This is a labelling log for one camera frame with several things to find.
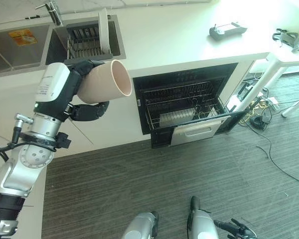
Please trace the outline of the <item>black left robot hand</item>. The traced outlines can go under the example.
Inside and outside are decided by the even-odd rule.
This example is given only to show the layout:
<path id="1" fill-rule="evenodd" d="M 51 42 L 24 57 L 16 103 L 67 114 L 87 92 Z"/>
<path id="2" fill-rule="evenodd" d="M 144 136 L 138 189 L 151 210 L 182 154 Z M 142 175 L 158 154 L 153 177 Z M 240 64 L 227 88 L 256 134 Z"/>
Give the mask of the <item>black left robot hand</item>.
<path id="1" fill-rule="evenodd" d="M 109 102 L 71 104 L 73 97 L 92 69 L 104 64 L 102 61 L 83 60 L 66 66 L 56 62 L 47 66 L 35 95 L 34 112 L 55 118 L 61 122 L 94 121 L 106 112 Z"/>

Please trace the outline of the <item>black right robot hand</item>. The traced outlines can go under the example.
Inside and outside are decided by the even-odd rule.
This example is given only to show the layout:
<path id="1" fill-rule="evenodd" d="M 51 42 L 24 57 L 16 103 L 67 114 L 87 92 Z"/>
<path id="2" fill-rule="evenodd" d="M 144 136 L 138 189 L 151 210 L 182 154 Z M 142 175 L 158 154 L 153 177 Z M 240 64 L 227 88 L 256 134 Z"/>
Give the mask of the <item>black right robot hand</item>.
<path id="1" fill-rule="evenodd" d="M 229 239 L 256 239 L 257 234 L 245 224 L 237 221 L 236 219 L 232 218 L 231 222 L 223 222 L 219 220 L 213 221 L 215 226 L 227 231 L 229 234 L 227 238 Z"/>

